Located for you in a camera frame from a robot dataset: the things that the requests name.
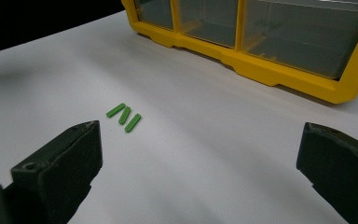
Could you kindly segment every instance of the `clear plastic container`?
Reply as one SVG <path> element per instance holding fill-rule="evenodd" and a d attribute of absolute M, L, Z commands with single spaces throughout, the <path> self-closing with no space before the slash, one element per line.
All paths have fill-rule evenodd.
<path fill-rule="evenodd" d="M 135 0 L 135 6 L 140 21 L 173 30 L 170 0 Z"/>
<path fill-rule="evenodd" d="M 182 34 L 234 47 L 238 0 L 180 0 L 176 3 Z"/>
<path fill-rule="evenodd" d="M 339 79 L 358 42 L 358 0 L 248 0 L 242 50 Z"/>

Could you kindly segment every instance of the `container lid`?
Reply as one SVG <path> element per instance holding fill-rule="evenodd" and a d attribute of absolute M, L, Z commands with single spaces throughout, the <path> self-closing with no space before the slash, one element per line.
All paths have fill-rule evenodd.
<path fill-rule="evenodd" d="M 358 0 L 259 0 L 263 2 L 358 11 Z"/>

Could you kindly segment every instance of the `white table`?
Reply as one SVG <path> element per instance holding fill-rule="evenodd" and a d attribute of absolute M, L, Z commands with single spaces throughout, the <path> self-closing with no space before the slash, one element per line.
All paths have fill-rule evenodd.
<path fill-rule="evenodd" d="M 120 103 L 143 116 L 132 133 L 105 116 Z M 125 12 L 0 51 L 4 188 L 11 167 L 95 119 L 104 164 L 70 223 L 345 223 L 296 157 L 307 121 L 358 139 L 358 97 L 267 87 L 137 35 Z"/>

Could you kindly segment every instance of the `plastic organizer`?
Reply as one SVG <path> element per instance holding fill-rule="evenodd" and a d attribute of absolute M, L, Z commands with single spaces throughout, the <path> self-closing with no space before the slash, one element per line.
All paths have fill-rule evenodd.
<path fill-rule="evenodd" d="M 269 86 L 358 94 L 358 0 L 122 0 L 132 29 Z"/>

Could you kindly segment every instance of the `small green block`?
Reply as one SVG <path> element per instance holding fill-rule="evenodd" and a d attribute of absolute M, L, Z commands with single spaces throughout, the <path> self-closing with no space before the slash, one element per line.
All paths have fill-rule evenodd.
<path fill-rule="evenodd" d="M 118 106 L 116 106 L 115 108 L 113 108 L 111 111 L 106 113 L 106 116 L 108 118 L 112 118 L 115 114 L 117 114 L 118 112 L 120 112 L 122 109 L 124 109 L 124 107 L 126 107 L 125 104 L 120 104 Z"/>
<path fill-rule="evenodd" d="M 120 119 L 118 120 L 118 123 L 121 125 L 125 124 L 130 112 L 131 112 L 131 108 L 129 106 L 126 106 L 126 108 L 124 108 L 123 113 L 121 114 Z"/>
<path fill-rule="evenodd" d="M 141 115 L 136 114 L 131 120 L 130 123 L 127 124 L 126 128 L 124 129 L 126 131 L 126 133 L 130 133 L 132 131 L 132 129 L 136 126 L 136 124 L 139 122 L 139 120 L 141 119 Z"/>

